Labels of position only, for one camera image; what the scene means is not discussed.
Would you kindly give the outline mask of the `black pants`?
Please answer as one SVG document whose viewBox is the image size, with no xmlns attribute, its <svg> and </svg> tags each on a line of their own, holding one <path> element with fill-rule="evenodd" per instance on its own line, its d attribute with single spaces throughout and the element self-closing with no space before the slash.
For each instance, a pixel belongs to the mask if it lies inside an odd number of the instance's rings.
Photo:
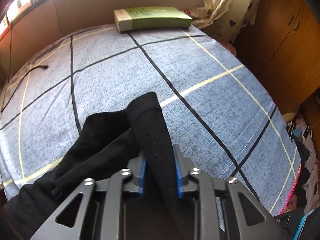
<svg viewBox="0 0 320 240">
<path fill-rule="evenodd" d="M 129 238 L 192 238 L 192 207 L 177 196 L 172 143 L 154 92 L 124 110 L 88 116 L 59 165 L 5 204 L 7 219 L 22 239 L 30 239 L 81 181 L 109 178 L 140 151 L 147 159 L 146 190 L 143 200 L 130 206 Z"/>
</svg>

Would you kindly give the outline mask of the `blue grid bed sheet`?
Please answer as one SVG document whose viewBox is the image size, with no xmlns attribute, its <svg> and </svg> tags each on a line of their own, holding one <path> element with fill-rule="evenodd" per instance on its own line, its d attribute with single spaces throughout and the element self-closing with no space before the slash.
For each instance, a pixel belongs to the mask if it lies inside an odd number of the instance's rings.
<svg viewBox="0 0 320 240">
<path fill-rule="evenodd" d="M 57 167 L 90 119 L 109 113 L 106 147 L 127 129 L 168 137 L 215 178 L 238 178 L 272 215 L 283 212 L 300 157 L 278 106 L 230 51 L 195 27 L 120 33 L 83 29 L 48 45 L 1 94 L 5 196 Z"/>
</svg>

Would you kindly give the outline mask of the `green and white box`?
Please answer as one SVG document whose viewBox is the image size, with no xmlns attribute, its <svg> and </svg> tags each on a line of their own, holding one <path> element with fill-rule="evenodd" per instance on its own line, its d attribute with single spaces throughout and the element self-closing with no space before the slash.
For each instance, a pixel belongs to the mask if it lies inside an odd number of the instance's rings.
<svg viewBox="0 0 320 240">
<path fill-rule="evenodd" d="M 153 28 L 189 28 L 192 18 L 174 7 L 132 7 L 114 11 L 120 32 Z"/>
</svg>

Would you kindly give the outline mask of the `brown wooden wardrobe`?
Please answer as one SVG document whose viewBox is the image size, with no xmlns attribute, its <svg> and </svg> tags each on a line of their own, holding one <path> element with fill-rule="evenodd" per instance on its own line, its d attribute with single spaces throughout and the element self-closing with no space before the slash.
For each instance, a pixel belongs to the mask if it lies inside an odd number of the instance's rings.
<svg viewBox="0 0 320 240">
<path fill-rule="evenodd" d="M 319 88 L 319 23 L 303 0 L 261 0 L 234 47 L 283 114 Z"/>
</svg>

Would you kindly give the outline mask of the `floral cream curtain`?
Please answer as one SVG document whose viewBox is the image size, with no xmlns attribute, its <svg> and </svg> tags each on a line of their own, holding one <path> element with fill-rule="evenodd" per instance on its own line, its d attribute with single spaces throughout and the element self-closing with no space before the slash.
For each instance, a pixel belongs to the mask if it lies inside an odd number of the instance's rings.
<svg viewBox="0 0 320 240">
<path fill-rule="evenodd" d="M 261 0 L 203 0 L 185 12 L 193 25 L 212 38 L 232 44 L 246 25 L 255 23 Z"/>
</svg>

